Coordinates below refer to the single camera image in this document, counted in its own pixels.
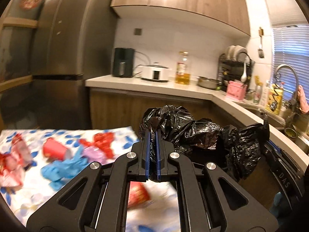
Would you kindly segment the cooking oil bottle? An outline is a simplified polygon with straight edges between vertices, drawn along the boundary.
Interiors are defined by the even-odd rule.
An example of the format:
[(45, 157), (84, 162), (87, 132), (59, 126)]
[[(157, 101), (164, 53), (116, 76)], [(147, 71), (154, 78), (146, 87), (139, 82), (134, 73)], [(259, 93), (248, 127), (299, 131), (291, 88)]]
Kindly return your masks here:
[(188, 57), (188, 52), (180, 51), (175, 72), (175, 83), (189, 85), (190, 76), (190, 59)]

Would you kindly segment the red white snack wrapper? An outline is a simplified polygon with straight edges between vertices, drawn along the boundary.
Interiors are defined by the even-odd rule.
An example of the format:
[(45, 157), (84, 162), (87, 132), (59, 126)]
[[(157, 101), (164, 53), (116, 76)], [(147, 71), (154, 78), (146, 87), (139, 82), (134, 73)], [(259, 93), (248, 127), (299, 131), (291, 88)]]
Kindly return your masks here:
[(31, 165), (32, 155), (30, 149), (17, 133), (12, 139), (11, 151), (1, 154), (1, 187), (22, 187), (25, 178), (25, 168)]

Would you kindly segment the yellow detergent bottle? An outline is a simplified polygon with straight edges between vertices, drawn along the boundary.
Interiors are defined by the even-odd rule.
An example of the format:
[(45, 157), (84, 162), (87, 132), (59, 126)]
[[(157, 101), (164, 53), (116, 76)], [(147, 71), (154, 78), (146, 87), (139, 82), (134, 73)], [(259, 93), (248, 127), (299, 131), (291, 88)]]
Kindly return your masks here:
[(283, 87), (276, 84), (270, 86), (266, 110), (279, 115), (283, 100)]

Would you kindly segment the red plastic bag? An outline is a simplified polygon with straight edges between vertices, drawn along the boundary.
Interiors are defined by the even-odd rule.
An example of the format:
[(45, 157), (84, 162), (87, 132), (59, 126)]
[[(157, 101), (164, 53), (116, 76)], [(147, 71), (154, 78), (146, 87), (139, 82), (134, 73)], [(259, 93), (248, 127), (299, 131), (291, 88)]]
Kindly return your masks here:
[(114, 157), (114, 152), (111, 149), (111, 144), (114, 141), (113, 132), (100, 132), (93, 136), (93, 141), (87, 141), (86, 139), (79, 139), (78, 142), (84, 147), (95, 147), (107, 157), (107, 159), (112, 159)]

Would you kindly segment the grey wall socket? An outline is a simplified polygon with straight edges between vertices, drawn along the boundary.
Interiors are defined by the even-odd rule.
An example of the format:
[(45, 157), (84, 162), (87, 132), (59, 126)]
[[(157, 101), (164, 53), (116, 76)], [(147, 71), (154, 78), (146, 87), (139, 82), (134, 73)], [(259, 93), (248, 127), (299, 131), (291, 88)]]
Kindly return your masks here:
[(143, 33), (143, 30), (141, 28), (135, 28), (134, 29), (134, 35), (135, 36), (141, 36)]

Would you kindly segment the wooden lower cabinets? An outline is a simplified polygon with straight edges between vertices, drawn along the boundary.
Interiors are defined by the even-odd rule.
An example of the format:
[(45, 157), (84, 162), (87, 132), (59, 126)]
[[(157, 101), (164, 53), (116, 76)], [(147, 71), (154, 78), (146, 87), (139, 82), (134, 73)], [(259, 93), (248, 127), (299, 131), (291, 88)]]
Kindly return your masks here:
[[(234, 125), (237, 128), (244, 128), (256, 123), (251, 121), (245, 125), (242, 117), (237, 117), (232, 111), (224, 110), (209, 100), (112, 89), (90, 90), (91, 121), (95, 129), (131, 126), (138, 135), (139, 125), (145, 111), (165, 105), (182, 106), (193, 115), (195, 120), (209, 118), (220, 127)], [(236, 182), (268, 208), (275, 202), (275, 197), (267, 201), (263, 195), (263, 177), (266, 175), (266, 171), (262, 147), (261, 158), (255, 170), (246, 179)]]

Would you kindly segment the white plastic bottle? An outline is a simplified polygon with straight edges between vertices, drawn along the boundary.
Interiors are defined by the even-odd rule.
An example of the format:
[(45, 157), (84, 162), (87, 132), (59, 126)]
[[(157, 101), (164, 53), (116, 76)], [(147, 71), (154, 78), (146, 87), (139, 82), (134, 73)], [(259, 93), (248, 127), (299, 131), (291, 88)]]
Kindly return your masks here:
[(262, 88), (261, 99), (259, 102), (259, 105), (263, 108), (266, 108), (268, 105), (269, 92), (270, 92), (270, 81), (266, 80), (266, 83)]

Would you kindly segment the stainless steel refrigerator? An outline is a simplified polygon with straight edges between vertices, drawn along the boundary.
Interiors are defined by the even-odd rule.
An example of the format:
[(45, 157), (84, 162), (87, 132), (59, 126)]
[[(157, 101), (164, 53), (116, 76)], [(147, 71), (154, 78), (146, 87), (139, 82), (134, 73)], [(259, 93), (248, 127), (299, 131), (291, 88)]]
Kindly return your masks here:
[(109, 75), (117, 26), (112, 0), (45, 0), (30, 72), (42, 129), (90, 129), (86, 81)]

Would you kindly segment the wooden glass door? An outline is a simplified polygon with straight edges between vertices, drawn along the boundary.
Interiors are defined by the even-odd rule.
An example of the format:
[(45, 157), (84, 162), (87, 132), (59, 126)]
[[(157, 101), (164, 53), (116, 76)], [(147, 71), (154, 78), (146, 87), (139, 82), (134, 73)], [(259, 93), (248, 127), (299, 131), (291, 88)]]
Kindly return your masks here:
[(30, 53), (35, 29), (30, 26), (6, 26), (7, 18), (37, 21), (45, 0), (34, 9), (24, 10), (20, 0), (10, 0), (1, 17), (1, 125), (5, 129), (34, 129), (38, 127), (35, 92), (30, 77)]

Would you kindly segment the pink utensil basket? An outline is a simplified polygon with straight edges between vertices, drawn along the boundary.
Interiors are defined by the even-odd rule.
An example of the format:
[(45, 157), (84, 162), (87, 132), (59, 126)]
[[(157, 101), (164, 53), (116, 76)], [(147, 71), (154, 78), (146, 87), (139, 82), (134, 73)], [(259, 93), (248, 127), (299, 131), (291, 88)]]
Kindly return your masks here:
[(241, 82), (229, 81), (226, 96), (233, 100), (242, 101), (246, 94), (247, 85)]

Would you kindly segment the red soda can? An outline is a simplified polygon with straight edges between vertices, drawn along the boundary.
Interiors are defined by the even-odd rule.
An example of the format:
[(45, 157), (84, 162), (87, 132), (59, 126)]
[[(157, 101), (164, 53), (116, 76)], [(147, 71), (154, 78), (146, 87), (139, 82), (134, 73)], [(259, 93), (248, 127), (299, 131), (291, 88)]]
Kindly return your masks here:
[(128, 196), (128, 208), (136, 207), (150, 200), (150, 194), (141, 182), (131, 182)]

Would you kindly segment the blue rubber glove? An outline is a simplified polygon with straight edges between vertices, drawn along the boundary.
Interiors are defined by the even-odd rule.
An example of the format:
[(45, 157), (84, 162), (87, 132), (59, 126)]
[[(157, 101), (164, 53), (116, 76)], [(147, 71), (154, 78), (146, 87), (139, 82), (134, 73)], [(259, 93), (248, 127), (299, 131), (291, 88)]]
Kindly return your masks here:
[(41, 168), (41, 175), (50, 181), (49, 185), (54, 191), (59, 191), (88, 166), (83, 150), (83, 146), (80, 146), (71, 159), (56, 160)]

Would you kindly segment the black plastic trash bag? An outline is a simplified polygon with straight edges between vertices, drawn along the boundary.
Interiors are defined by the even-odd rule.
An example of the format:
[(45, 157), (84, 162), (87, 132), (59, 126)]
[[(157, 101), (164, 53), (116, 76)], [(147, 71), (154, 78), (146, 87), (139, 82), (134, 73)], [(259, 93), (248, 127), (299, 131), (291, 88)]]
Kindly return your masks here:
[(165, 105), (145, 111), (138, 135), (144, 139), (146, 133), (150, 133), (151, 163), (156, 157), (155, 133), (160, 131), (161, 138), (171, 142), (176, 152), (201, 165), (213, 162), (239, 181), (255, 170), (261, 149), (270, 138), (268, 116), (262, 119), (262, 123), (244, 128), (220, 127), (209, 118), (195, 120), (182, 106)]

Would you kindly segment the steel kitchen sink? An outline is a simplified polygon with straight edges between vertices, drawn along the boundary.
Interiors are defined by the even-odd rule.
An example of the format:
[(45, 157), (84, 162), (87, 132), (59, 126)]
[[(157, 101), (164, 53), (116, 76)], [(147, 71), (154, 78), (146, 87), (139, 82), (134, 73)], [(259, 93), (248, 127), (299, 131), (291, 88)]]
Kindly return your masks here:
[[(280, 116), (277, 116), (264, 108), (254, 104), (247, 104), (242, 102), (236, 102), (239, 106), (245, 108), (256, 116), (263, 118), (264, 115), (268, 115), (269, 124), (284, 134), (285, 121)], [(303, 152), (308, 155), (308, 135), (297, 129), (296, 125), (293, 125), (294, 130), (297, 133), (296, 138), (290, 138)]]

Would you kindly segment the red paper cup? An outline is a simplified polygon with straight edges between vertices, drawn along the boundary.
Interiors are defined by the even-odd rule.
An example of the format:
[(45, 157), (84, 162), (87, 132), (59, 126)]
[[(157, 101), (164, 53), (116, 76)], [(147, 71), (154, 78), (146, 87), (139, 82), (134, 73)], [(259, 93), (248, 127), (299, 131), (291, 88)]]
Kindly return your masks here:
[(72, 158), (72, 152), (69, 148), (56, 141), (54, 138), (48, 138), (42, 147), (43, 155), (48, 159), (64, 161)]

